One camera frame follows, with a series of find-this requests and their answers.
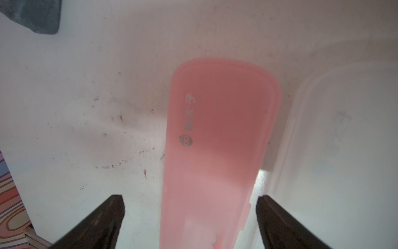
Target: white surface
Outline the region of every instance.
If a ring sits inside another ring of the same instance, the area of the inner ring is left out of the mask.
[[[397,5],[68,0],[56,35],[0,15],[0,148],[38,235],[54,242],[118,193],[126,216],[117,247],[158,248],[168,91],[178,65],[229,57],[279,79],[284,99],[263,165],[270,170],[307,76],[398,59]],[[250,247],[255,223],[252,212],[236,248]]]
[[[312,78],[293,102],[268,194],[334,249],[398,246],[398,63]]]

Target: dark gray cloth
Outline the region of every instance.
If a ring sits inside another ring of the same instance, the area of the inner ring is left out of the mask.
[[[61,0],[0,0],[0,12],[35,33],[52,35],[58,32]]]

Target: dirty white surface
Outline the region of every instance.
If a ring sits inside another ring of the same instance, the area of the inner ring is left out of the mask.
[[[56,35],[0,15],[0,148],[36,232],[54,242],[122,194],[117,248],[158,248],[168,91],[181,63],[241,59],[279,79],[269,171],[299,84],[397,60],[397,11],[395,0],[69,0]],[[251,212],[235,248],[250,248],[255,227]]]

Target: wavy striped pattern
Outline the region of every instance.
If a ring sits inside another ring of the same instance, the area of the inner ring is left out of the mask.
[[[30,249],[23,230],[31,224],[0,151],[0,249]]]

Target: pink container lid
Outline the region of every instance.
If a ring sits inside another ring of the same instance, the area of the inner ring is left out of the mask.
[[[160,249],[232,249],[281,103],[271,73],[230,59],[175,72],[167,119]]]

